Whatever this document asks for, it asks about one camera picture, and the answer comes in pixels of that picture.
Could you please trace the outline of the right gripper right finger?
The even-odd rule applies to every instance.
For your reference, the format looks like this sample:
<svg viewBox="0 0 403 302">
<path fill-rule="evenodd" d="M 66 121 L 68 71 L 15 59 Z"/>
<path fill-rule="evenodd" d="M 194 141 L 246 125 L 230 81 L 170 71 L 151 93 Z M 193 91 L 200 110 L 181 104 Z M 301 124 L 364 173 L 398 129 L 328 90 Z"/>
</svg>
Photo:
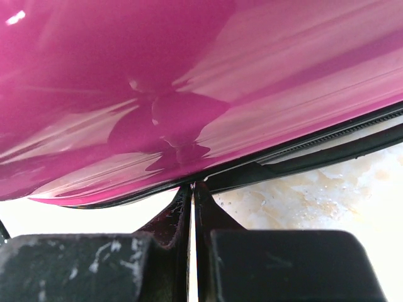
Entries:
<svg viewBox="0 0 403 302">
<path fill-rule="evenodd" d="M 248 230 L 194 187 L 200 301 L 385 301 L 365 249 L 341 230 Z"/>
</svg>

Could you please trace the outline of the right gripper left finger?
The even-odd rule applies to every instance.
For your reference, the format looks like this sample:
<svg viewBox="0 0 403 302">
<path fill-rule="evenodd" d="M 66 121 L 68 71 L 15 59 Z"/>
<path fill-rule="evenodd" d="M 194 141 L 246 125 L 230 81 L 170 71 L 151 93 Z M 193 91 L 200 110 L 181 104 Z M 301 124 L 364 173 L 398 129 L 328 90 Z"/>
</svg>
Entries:
<svg viewBox="0 0 403 302">
<path fill-rule="evenodd" d="M 192 190 L 130 234 L 35 234 L 1 247 L 2 301 L 187 301 Z"/>
</svg>

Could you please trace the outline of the teal hard-shell suitcase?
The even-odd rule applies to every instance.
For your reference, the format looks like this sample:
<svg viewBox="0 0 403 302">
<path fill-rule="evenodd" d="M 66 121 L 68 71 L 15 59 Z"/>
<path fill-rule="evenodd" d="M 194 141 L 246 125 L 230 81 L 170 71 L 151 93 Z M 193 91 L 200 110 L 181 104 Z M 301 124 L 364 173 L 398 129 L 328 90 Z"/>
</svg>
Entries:
<svg viewBox="0 0 403 302">
<path fill-rule="evenodd" d="M 1 2 L 3 201 L 116 204 L 401 107 L 401 1 Z"/>
</svg>

